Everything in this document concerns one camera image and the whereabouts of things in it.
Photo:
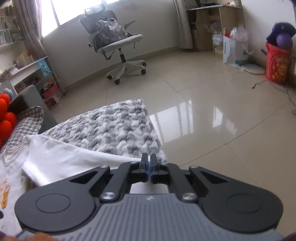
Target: orange plush toy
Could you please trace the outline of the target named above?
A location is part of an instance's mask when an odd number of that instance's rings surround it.
[[[12,112],[7,112],[9,107],[10,97],[8,94],[0,94],[0,148],[12,133],[17,117]]]

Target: red trash can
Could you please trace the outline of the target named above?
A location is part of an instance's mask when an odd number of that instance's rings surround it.
[[[265,77],[276,83],[284,84],[288,77],[291,50],[281,49],[266,43],[267,59]]]

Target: purple balloon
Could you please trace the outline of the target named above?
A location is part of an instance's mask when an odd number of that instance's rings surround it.
[[[291,50],[293,47],[293,40],[287,33],[281,33],[276,37],[276,42],[279,48]]]

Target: office chair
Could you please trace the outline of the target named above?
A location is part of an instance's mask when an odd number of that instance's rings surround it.
[[[112,54],[110,57],[107,57],[106,53],[111,51],[114,52],[117,49],[119,50],[122,64],[120,64],[114,70],[107,73],[106,77],[108,79],[115,78],[114,83],[118,85],[120,82],[120,77],[124,72],[126,74],[129,74],[131,72],[134,72],[140,69],[143,75],[146,74],[146,69],[145,69],[146,63],[144,60],[126,61],[124,54],[121,51],[122,47],[139,42],[143,38],[143,35],[142,34],[133,35],[131,37],[127,37],[125,39],[111,43],[107,46],[98,48],[97,46],[99,46],[98,43],[100,42],[100,39],[98,36],[99,32],[97,31],[98,26],[96,25],[96,22],[100,18],[114,18],[117,20],[115,13],[113,11],[105,10],[105,6],[103,4],[100,4],[98,6],[85,9],[85,16],[80,18],[80,22],[90,34],[89,47],[93,47],[96,53],[103,54],[106,60],[109,60]],[[134,22],[135,20],[125,24],[124,29],[126,30]]]

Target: white round object on floor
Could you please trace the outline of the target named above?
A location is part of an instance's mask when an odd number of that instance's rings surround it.
[[[241,68],[251,74],[265,74],[265,69],[256,64],[244,64]]]

